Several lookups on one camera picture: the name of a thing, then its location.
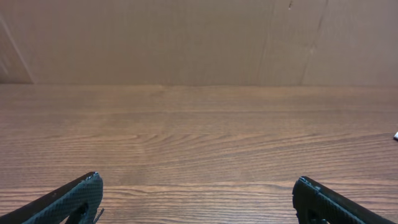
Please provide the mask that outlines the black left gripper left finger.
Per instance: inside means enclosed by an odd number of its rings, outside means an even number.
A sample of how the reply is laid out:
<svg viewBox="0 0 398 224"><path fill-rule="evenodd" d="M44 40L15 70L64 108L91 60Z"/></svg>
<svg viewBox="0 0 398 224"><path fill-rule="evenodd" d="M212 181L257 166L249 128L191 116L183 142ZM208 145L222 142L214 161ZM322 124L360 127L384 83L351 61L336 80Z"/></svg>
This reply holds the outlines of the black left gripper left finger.
<svg viewBox="0 0 398 224"><path fill-rule="evenodd" d="M103 198L103 180L89 172L54 191L1 216L1 223L95 224Z"/></svg>

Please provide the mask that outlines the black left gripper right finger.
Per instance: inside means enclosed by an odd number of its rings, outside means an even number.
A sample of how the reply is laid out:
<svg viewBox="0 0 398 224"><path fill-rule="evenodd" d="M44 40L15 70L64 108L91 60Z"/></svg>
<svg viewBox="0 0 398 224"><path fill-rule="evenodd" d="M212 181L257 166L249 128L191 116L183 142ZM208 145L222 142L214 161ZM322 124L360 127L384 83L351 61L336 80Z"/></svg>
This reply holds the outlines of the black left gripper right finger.
<svg viewBox="0 0 398 224"><path fill-rule="evenodd" d="M306 176L296 181L292 203L300 224L395 224Z"/></svg>

